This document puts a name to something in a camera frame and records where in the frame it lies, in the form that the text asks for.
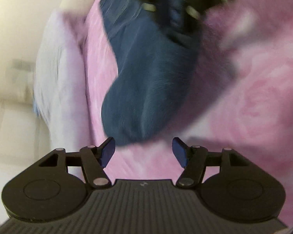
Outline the white striped rolled duvet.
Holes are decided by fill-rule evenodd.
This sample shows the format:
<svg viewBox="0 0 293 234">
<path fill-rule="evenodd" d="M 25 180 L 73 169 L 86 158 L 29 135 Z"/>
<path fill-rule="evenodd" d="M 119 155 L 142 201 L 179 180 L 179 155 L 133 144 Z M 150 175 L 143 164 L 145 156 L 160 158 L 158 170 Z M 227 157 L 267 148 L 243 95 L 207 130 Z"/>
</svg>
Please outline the white striped rolled duvet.
<svg viewBox="0 0 293 234">
<path fill-rule="evenodd" d="M 34 99 L 51 149 L 91 144 L 83 47 L 85 19 L 55 10 L 45 26 L 34 72 Z"/>
</svg>

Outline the cream padded headboard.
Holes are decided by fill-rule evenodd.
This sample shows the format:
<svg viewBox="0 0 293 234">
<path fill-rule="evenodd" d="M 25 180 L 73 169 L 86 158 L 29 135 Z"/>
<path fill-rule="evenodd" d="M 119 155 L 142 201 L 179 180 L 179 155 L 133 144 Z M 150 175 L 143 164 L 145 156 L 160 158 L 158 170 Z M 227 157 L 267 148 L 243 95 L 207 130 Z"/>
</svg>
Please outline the cream padded headboard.
<svg viewBox="0 0 293 234">
<path fill-rule="evenodd" d="M 0 0 L 0 224 L 7 219 L 1 202 L 6 182 L 46 154 L 49 132 L 31 108 L 32 76 L 13 66 L 30 69 L 36 61 L 44 26 L 54 9 L 88 14 L 94 0 Z"/>
</svg>

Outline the blue denim jeans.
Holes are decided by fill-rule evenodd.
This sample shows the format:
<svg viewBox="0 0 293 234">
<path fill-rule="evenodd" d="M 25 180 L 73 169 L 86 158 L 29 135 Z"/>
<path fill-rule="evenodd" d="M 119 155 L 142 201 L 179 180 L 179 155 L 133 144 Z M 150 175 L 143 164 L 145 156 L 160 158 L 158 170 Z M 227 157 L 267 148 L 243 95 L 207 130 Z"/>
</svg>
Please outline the blue denim jeans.
<svg viewBox="0 0 293 234">
<path fill-rule="evenodd" d="M 116 0 L 101 0 L 100 9 L 118 68 L 102 104 L 104 132 L 119 146 L 147 141 L 184 102 L 201 35 L 194 44 L 114 44 L 113 24 L 122 7 Z"/>
</svg>

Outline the pink rose bedsheet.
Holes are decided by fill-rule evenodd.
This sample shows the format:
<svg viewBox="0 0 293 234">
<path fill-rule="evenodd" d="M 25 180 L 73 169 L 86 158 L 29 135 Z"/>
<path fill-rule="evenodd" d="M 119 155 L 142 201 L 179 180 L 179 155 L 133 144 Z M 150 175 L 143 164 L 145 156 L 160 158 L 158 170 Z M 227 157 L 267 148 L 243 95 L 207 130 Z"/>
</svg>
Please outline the pink rose bedsheet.
<svg viewBox="0 0 293 234">
<path fill-rule="evenodd" d="M 229 147 L 279 180 L 293 226 L 293 0 L 234 0 L 208 13 L 187 101 L 155 139 L 116 150 L 111 179 L 172 179 L 174 137 Z"/>
</svg>

